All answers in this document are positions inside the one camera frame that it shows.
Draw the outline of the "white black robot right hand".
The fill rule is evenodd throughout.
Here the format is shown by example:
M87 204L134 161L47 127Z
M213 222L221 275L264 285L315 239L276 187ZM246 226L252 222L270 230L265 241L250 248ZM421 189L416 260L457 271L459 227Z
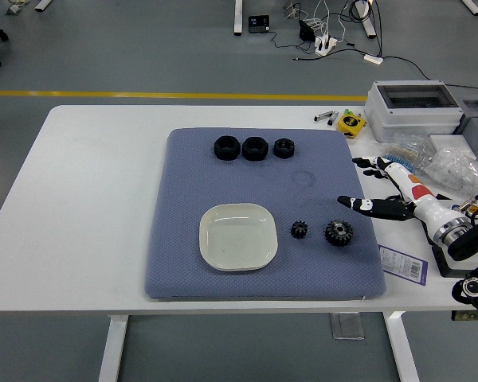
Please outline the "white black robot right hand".
M437 197L403 165L383 157L353 158L352 162L363 168L364 174L389 179L399 191L397 200L358 199L339 196L337 201L364 216L384 220L405 221L417 218L431 234L450 228L453 221L464 217L445 207Z

